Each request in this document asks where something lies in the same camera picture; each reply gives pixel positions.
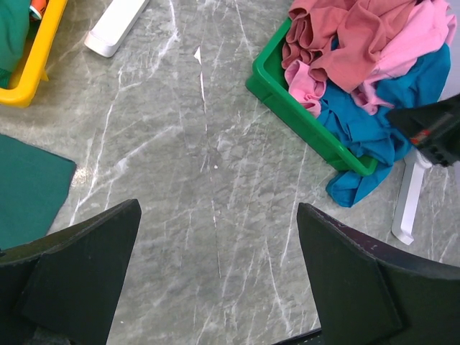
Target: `red cloth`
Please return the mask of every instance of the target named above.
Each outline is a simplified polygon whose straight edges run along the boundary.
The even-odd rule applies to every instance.
[[[405,26],[416,0],[294,0],[282,49],[284,69],[310,65],[317,81],[329,77],[352,92],[372,72],[380,52]],[[331,51],[332,40],[339,47]]]

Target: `fabric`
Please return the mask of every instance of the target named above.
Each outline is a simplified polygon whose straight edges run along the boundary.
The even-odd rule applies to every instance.
[[[392,104],[377,97],[375,86],[382,79],[405,75],[420,56],[439,50],[444,43],[454,40],[457,20],[447,14],[445,0],[425,0],[410,13],[402,31],[382,50],[380,60],[358,89],[351,92],[355,103],[369,114],[377,113],[379,106],[392,108]]]
[[[317,81],[352,92],[374,70],[382,49],[405,26],[415,0],[294,0],[282,49],[286,69],[300,59]],[[339,37],[339,48],[331,42]]]
[[[0,135],[0,248],[46,235],[67,198],[75,163]]]
[[[309,70],[310,66],[296,60],[286,69],[285,79],[289,85],[289,94],[314,117],[318,117],[321,113],[320,99],[326,92],[326,83],[310,77]]]
[[[439,99],[451,66],[448,45],[438,52],[420,57],[407,75],[385,79],[377,86],[377,95],[395,108],[415,108]],[[326,190],[340,205],[351,207],[371,193],[390,173],[394,162],[404,158],[411,144],[386,118],[389,109],[380,107],[369,116],[356,106],[353,98],[332,82],[328,82],[321,99],[318,117],[330,132],[357,157],[369,155],[379,160],[375,173],[362,177],[353,171],[340,172]]]
[[[29,31],[30,0],[0,0],[0,88],[7,88]]]

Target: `pink cloth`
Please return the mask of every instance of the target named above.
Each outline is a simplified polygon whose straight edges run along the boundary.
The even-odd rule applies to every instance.
[[[374,70],[414,6],[415,0],[294,0],[282,66],[301,59],[317,81],[329,77],[352,92]],[[339,48],[331,51],[337,36]]]
[[[305,109],[318,117],[321,113],[320,99],[326,92],[326,82],[316,81],[308,73],[310,66],[296,60],[285,71],[289,93]]]
[[[424,0],[410,13],[407,24],[382,50],[380,60],[363,84],[351,92],[355,103],[369,114],[377,113],[379,106],[392,108],[376,94],[377,81],[406,75],[420,56],[450,45],[454,39],[457,21],[445,0]]]

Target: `green plastic basket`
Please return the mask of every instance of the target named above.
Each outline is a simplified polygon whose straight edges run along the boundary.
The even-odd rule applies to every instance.
[[[371,175],[377,160],[368,156],[357,158],[313,115],[289,93],[281,67],[282,45],[291,20],[286,20],[252,65],[253,75],[246,87],[322,158],[338,171],[353,170],[362,176]]]

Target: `pile of clothes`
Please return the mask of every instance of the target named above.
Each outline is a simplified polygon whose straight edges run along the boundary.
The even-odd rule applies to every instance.
[[[326,190],[351,207],[372,192],[411,144],[386,114],[438,101],[457,27],[445,0],[294,0],[282,49],[289,93],[357,157],[379,163],[340,172]]]

